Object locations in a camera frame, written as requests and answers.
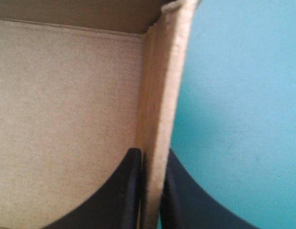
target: cardboard edge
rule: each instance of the cardboard edge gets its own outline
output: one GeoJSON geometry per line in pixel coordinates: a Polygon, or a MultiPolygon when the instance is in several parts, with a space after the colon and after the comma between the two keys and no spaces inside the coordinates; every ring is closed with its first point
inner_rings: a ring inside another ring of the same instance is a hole
{"type": "Polygon", "coordinates": [[[141,200],[141,229],[154,229],[181,75],[197,0],[177,0],[162,7],[159,20],[143,34],[143,68],[139,96],[136,146],[144,152],[145,181],[141,200]]]}

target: blue wall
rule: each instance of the blue wall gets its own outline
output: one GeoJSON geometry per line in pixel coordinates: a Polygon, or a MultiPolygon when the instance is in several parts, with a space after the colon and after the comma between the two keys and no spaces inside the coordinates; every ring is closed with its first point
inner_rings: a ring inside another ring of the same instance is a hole
{"type": "Polygon", "coordinates": [[[234,213],[296,229],[296,0],[203,0],[172,148],[234,213]]]}

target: dark blue object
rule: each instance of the dark blue object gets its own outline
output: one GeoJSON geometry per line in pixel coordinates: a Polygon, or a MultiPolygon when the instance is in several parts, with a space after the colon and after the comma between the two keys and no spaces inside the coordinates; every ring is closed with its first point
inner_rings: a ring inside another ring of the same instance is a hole
{"type": "Polygon", "coordinates": [[[160,211],[163,229],[256,229],[208,195],[172,150],[160,211]]]}
{"type": "Polygon", "coordinates": [[[78,208],[44,229],[135,229],[141,152],[129,149],[105,184],[78,208]]]}

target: black object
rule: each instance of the black object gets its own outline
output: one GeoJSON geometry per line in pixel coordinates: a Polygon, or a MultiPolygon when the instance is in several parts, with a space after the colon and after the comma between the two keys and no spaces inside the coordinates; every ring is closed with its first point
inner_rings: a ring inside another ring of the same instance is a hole
{"type": "Polygon", "coordinates": [[[103,186],[86,202],[44,229],[135,229],[141,152],[131,148],[103,186]]]}
{"type": "Polygon", "coordinates": [[[207,194],[172,150],[160,212],[163,229],[256,229],[207,194]]]}

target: beige cardboard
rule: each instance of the beige cardboard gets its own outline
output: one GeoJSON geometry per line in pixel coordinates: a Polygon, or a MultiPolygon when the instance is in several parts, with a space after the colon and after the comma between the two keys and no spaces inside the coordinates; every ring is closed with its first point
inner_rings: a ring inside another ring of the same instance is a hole
{"type": "Polygon", "coordinates": [[[0,0],[0,18],[144,33],[170,0],[0,0]]]}
{"type": "Polygon", "coordinates": [[[137,146],[141,227],[156,228],[197,0],[165,5],[132,33],[168,1],[0,0],[0,227],[65,215],[137,146]]]}
{"type": "Polygon", "coordinates": [[[197,0],[178,0],[144,34],[136,144],[145,153],[141,228],[156,228],[185,51],[197,0]]]}
{"type": "Polygon", "coordinates": [[[0,21],[0,227],[74,209],[134,145],[137,35],[0,21]]]}

